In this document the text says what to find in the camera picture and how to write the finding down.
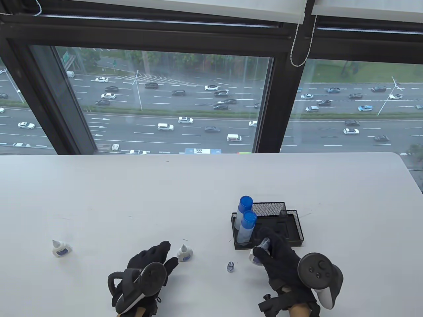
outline hand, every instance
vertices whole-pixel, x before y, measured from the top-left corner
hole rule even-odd
[[[273,230],[262,227],[258,231],[258,238],[270,239],[270,247],[268,254],[260,247],[253,249],[256,256],[266,269],[269,276],[269,283],[274,287],[278,285],[276,290],[278,294],[292,291],[291,295],[295,297],[298,304],[300,303],[316,303],[316,298],[310,288],[306,287],[298,276],[298,262],[300,257],[291,249],[286,239],[278,236]]]
[[[169,241],[163,241],[158,246],[153,246],[147,251],[141,251],[139,254],[135,255],[131,260],[128,262],[128,268],[138,268],[144,269],[148,264],[153,262],[160,262],[166,268],[167,276],[163,286],[166,286],[168,282],[168,277],[172,273],[173,269],[178,266],[178,258],[172,257],[168,261],[166,258],[168,256],[168,252],[170,250],[170,243]],[[122,317],[131,317],[135,316],[136,311],[139,307],[143,307],[146,309],[144,313],[144,317],[149,317],[155,314],[157,310],[156,298],[158,302],[161,302],[160,297],[158,296],[160,291],[158,291],[153,296],[144,297],[141,299],[131,310],[122,314]],[[116,303],[117,299],[122,294],[122,285],[119,283],[116,286],[116,294],[113,296],[112,305]]]

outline white car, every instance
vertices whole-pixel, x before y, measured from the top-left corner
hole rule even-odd
[[[204,90],[208,90],[208,91],[214,91],[214,90],[218,90],[219,86],[217,85],[208,85],[208,86],[204,86]]]
[[[312,95],[311,93],[307,93],[305,95],[301,95],[301,99],[311,100],[313,98],[314,98],[314,95]]]
[[[164,130],[164,131],[173,131],[173,125],[167,124],[167,123],[159,123],[157,125],[158,130]]]
[[[23,148],[30,148],[31,145],[27,144],[27,143],[14,143],[13,146],[20,146]]]
[[[109,79],[106,77],[97,77],[96,82],[109,82]]]
[[[29,122],[19,122],[18,127],[22,129],[34,129],[35,124]]]
[[[116,95],[114,93],[103,93],[102,99],[115,99]]]
[[[178,118],[178,123],[189,123],[192,124],[194,122],[194,119],[192,118],[187,118],[187,117],[179,117]]]
[[[130,150],[130,154],[147,154],[150,151]]]
[[[358,131],[358,129],[348,129],[348,128],[344,129],[344,134],[354,135],[354,134],[359,134],[359,133],[360,132]]]
[[[402,94],[396,93],[395,95],[389,95],[390,100],[399,100],[402,99]]]

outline vr controller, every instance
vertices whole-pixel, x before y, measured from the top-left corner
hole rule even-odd
[[[323,254],[313,252],[306,254],[299,261],[297,271],[301,282],[317,293],[320,304],[326,309],[332,309],[343,282],[343,275],[339,267],[332,264]],[[282,281],[269,281],[269,284],[273,290],[283,286]],[[286,310],[295,303],[289,292],[273,298],[270,297],[270,294],[266,294],[263,298],[265,301],[258,306],[266,317],[275,317],[281,309]],[[318,317],[320,307],[317,304],[309,304],[309,307],[311,309],[310,317]]]

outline blue cap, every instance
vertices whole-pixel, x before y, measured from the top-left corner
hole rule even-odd
[[[257,221],[257,215],[255,214],[254,211],[249,210],[244,212],[244,216],[242,217],[242,220],[241,220],[241,225],[245,229],[252,229],[254,228],[256,221]]]
[[[253,199],[250,196],[242,196],[239,200],[238,210],[240,213],[244,213],[251,210],[253,207]]]

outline black mesh tray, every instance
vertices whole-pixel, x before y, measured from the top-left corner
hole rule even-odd
[[[296,210],[286,210],[284,202],[255,202],[253,211],[257,215],[257,222],[251,235],[250,241],[246,243],[237,243],[236,236],[238,230],[233,226],[236,213],[231,215],[231,225],[233,233],[233,245],[235,250],[248,250],[260,244],[257,238],[257,232],[261,226],[273,229],[281,237],[287,237],[290,246],[301,246],[304,241],[301,225],[299,223]]]

